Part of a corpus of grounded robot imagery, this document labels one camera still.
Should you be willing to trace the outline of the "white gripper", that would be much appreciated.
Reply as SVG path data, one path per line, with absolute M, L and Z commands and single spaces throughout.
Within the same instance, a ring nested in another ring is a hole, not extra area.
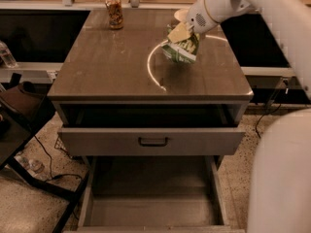
M 195 33 L 205 33 L 216 27 L 218 23 L 207 10 L 205 0 L 197 0 L 192 4 L 186 15 L 186 22 L 180 22 L 167 36 L 172 43 L 182 42 L 188 39 L 192 30 Z

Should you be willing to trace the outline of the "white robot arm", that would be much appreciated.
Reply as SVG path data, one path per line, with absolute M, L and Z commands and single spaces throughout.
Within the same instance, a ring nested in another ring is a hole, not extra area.
M 196 0 L 175 18 L 205 33 L 233 17 L 256 12 L 278 49 L 242 67 L 259 76 L 293 76 L 311 95 L 311 9 L 300 0 Z M 311 233 L 311 110 L 275 120 L 254 156 L 246 233 Z

